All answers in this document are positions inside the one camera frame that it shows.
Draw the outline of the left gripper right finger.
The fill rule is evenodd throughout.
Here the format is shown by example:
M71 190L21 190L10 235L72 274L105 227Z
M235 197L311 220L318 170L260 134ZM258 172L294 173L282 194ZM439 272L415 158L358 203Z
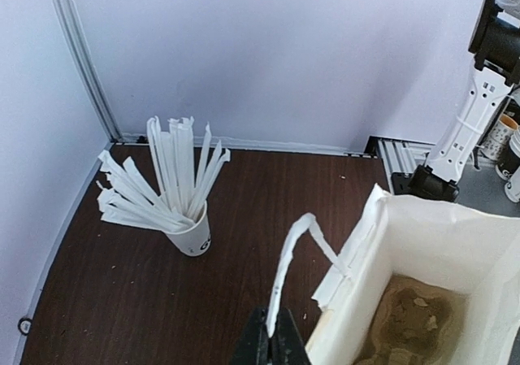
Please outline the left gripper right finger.
M273 365L310 365L304 342L288 308L279 311L268 353Z

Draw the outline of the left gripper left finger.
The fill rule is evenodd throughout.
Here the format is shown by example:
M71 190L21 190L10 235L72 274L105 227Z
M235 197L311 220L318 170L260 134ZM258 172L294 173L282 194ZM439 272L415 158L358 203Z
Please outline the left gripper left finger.
M269 363L269 342L266 328L267 309L253 310L231 357L231 365L266 365Z

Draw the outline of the brown pulp cup carrier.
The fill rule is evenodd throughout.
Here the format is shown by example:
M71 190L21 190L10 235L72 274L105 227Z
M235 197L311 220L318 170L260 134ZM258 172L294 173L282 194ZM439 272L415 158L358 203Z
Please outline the brown pulp cup carrier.
M412 277L391 277L356 364L448 364L460 341L467 296Z

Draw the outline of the brown paper bag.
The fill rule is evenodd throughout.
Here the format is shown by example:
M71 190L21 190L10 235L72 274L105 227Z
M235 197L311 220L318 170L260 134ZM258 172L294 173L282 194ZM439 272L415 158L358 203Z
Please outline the brown paper bag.
M340 252L307 213L290 228L266 314L280 299L299 237L331 267L314 293L313 364L506 364L519 330L519 221L375 186Z

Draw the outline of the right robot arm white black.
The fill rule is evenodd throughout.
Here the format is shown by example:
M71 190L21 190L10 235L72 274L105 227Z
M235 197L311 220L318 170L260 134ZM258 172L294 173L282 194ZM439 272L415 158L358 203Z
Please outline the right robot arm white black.
M499 16L519 18L519 0L484 0L469 52L474 56L457 114L424 163L409 179L408 193L453 202L467 160L493 120L498 106L519 83L519 26Z

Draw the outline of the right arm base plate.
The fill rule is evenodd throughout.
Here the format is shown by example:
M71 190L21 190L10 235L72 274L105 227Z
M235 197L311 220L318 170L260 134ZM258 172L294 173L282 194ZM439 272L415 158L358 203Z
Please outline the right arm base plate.
M434 201L454 202L459 194L456 183L442 180L424 165L418 165L413 174L394 172L391 185L395 195L409 194Z

